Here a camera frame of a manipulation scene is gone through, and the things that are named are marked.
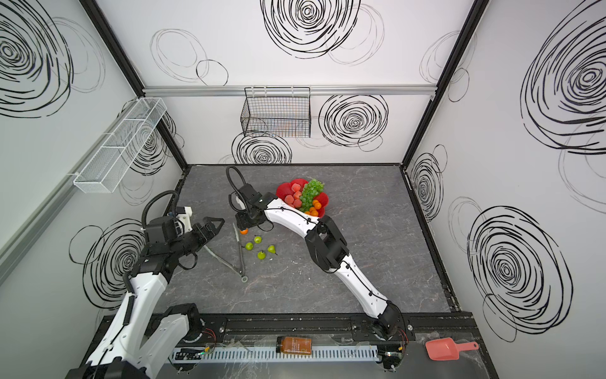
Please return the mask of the green grape bunch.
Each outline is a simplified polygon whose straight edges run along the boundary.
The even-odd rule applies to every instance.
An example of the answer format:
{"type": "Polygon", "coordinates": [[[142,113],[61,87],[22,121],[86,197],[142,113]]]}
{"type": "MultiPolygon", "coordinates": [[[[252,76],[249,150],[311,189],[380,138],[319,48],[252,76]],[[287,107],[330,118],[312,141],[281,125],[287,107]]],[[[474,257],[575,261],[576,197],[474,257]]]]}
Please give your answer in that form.
{"type": "Polygon", "coordinates": [[[309,208],[312,207],[312,200],[323,192],[324,184],[316,179],[312,179],[305,184],[301,191],[301,197],[299,198],[299,200],[302,201],[302,206],[299,210],[303,213],[309,211],[309,208]]]}

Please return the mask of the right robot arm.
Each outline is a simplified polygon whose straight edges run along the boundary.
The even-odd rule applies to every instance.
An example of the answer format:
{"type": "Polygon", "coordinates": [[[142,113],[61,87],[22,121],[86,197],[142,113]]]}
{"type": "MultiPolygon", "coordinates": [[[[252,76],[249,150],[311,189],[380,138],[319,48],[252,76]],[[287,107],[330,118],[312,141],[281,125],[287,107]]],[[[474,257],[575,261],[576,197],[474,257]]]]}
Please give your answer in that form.
{"type": "Polygon", "coordinates": [[[384,340],[399,334],[404,320],[400,309],[365,276],[350,253],[347,241],[329,216],[307,215],[271,193],[262,194],[245,184],[229,196],[241,230],[266,222],[279,224],[304,238],[312,261],[325,273],[337,276],[372,319],[374,333],[384,340]]]}

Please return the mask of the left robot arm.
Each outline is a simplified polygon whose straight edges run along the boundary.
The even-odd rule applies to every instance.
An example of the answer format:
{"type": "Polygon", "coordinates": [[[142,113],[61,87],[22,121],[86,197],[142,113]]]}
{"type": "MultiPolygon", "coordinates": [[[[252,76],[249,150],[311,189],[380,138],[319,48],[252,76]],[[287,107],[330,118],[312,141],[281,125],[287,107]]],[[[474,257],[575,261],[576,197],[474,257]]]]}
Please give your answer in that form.
{"type": "Polygon", "coordinates": [[[180,258],[197,253],[224,223],[205,217],[186,228],[176,216],[163,216],[144,224],[143,254],[123,276],[126,298],[96,349],[67,377],[155,378],[179,342],[200,335],[204,327],[193,303],[172,306],[150,337],[145,332],[180,258]]]}

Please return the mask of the red flower-shaped bowl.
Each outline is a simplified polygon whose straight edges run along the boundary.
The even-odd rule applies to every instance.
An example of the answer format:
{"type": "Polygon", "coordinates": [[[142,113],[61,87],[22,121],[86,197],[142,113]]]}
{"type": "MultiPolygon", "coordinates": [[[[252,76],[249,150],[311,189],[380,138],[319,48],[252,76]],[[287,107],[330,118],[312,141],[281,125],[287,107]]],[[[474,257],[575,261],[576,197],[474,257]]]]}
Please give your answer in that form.
{"type": "Polygon", "coordinates": [[[282,183],[276,189],[276,196],[296,210],[314,217],[323,217],[329,204],[329,197],[324,192],[324,184],[316,179],[307,181],[296,178],[289,183],[282,183]]]}

